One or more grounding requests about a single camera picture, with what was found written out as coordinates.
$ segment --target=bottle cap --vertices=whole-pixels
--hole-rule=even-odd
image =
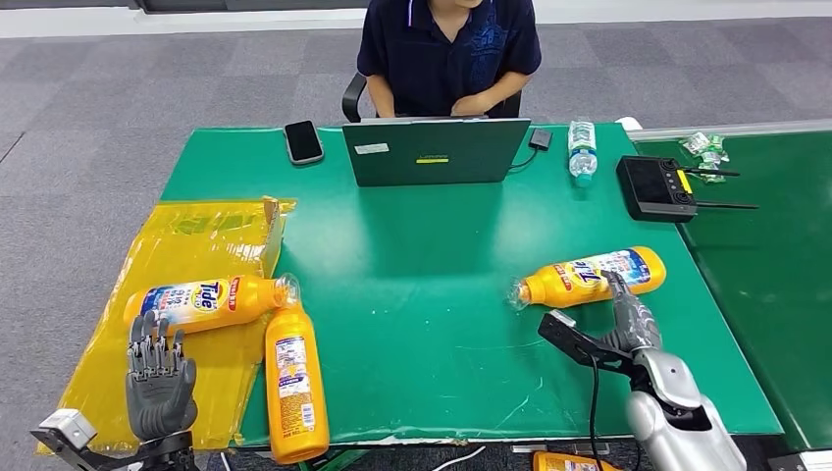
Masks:
[[[575,178],[575,183],[581,188],[586,188],[592,182],[593,174],[578,174],[578,177]]]
[[[275,301],[281,307],[300,302],[300,283],[293,274],[284,273],[275,280]]]
[[[523,280],[515,278],[511,281],[511,289],[508,291],[507,301],[515,311],[521,311],[529,305],[529,287]]]

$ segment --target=plastic bottle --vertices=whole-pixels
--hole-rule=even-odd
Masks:
[[[266,327],[266,397],[272,456],[292,464],[324,454],[330,427],[312,320],[297,280],[280,280],[287,297]]]
[[[603,471],[621,471],[602,461]],[[532,465],[533,471],[598,471],[594,458],[573,456],[571,454],[538,451]]]
[[[652,291],[664,283],[664,263],[647,247],[604,253],[570,262],[546,265],[534,275],[514,283],[508,295],[517,310],[529,304],[566,308],[610,299],[609,284],[600,270],[620,273],[634,294]]]
[[[136,316],[153,310],[156,323],[167,318],[171,332],[190,334],[245,324],[285,303],[279,281],[243,275],[143,289],[128,299],[125,322],[130,326]]]
[[[569,173],[577,186],[587,187],[598,168],[596,127],[587,121],[573,121],[569,124],[568,143]]]

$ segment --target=white cable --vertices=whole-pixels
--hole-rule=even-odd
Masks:
[[[226,471],[232,471],[232,466],[229,464],[229,459],[226,458],[226,454],[220,453],[220,458],[223,460],[223,465],[226,467]]]
[[[456,463],[458,463],[458,462],[460,462],[460,461],[465,461],[465,460],[466,460],[466,459],[468,459],[468,458],[473,458],[474,456],[476,456],[477,454],[479,454],[479,453],[480,453],[480,451],[482,451],[482,450],[484,450],[484,449],[486,449],[484,446],[480,446],[480,447],[479,447],[479,448],[477,448],[477,450],[476,450],[476,451],[474,451],[473,453],[471,453],[471,454],[466,454],[465,456],[462,456],[462,457],[459,457],[459,458],[456,458],[456,459],[451,459],[451,460],[450,460],[450,461],[448,461],[447,463],[445,463],[445,464],[443,464],[443,465],[440,465],[440,467],[438,467],[438,468],[434,468],[434,470],[433,470],[433,471],[440,471],[441,469],[444,469],[444,468],[446,468],[446,467],[450,466],[451,464],[456,464]]]

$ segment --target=white wall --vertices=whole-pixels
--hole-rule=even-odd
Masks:
[[[832,0],[534,0],[539,24],[832,17]],[[127,8],[0,10],[0,37],[361,27],[364,10],[144,15]]]

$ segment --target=green tabletop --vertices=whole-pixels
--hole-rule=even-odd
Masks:
[[[690,162],[676,138],[638,147]],[[728,137],[725,149],[723,167],[742,176],[692,180],[694,194],[760,209],[701,210],[686,225],[691,251],[789,446],[832,447],[832,132]]]
[[[664,286],[644,296],[668,349],[684,358],[728,430],[781,428],[673,225],[627,215],[614,164],[634,153],[617,125],[598,127],[600,166],[586,191],[566,170],[566,128],[552,150],[504,183],[358,188],[340,130],[324,161],[289,163],[280,130],[198,130],[165,200],[298,198],[278,272],[293,272],[315,322],[333,444],[585,437],[589,368],[537,334],[544,312],[512,312],[512,277],[555,261],[646,245]],[[524,145],[517,159],[530,155]],[[570,309],[579,327],[612,327],[608,303]],[[628,435],[627,379],[601,373],[598,432]],[[245,445],[268,442],[261,376],[244,414]]]

